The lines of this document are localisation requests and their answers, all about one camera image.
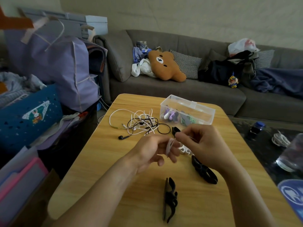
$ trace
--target transparent storage box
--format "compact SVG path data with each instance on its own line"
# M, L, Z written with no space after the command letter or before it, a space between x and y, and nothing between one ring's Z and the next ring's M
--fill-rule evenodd
M211 125L215 111L197 102L170 95L161 103L160 120L171 126L179 124L185 127L192 123Z

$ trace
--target hand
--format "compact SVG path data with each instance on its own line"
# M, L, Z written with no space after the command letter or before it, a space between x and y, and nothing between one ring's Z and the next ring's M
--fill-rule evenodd
M126 155L134 161L134 164L137 164L137 173L147 169L153 162L157 162L158 166L163 166L164 158L161 154L165 154L169 139L168 135L152 134L143 136L137 142L134 148ZM180 155L178 147L180 147L180 143L174 140L168 155L173 163L177 162L176 157Z
M238 163L218 130L211 125L191 124L177 132L175 137L188 147L202 164L220 174Z

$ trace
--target blue storage box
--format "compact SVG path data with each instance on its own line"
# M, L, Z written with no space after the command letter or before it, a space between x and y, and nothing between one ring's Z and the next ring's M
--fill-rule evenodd
M62 119L55 84L0 110L0 147L16 154Z

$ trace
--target gray sofa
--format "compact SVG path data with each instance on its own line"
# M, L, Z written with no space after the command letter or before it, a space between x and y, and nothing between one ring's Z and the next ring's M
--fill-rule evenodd
M239 86L230 87L187 79L179 83L140 75L131 76L132 49L136 41L147 41L151 49L161 46L163 51L177 52L203 60L210 49L228 54L227 42L211 41L175 34L122 30L95 38L95 42L108 49L103 82L104 99L111 103L122 93L167 97L170 94L204 103L216 104L232 117L303 123L303 101L273 93L260 93ZM275 49L271 67L303 69L303 51L257 45L261 50Z

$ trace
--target glass cup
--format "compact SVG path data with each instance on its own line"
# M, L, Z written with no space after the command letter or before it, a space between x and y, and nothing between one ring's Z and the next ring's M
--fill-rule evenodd
M276 160L278 166L288 172L303 171L303 134L298 134Z

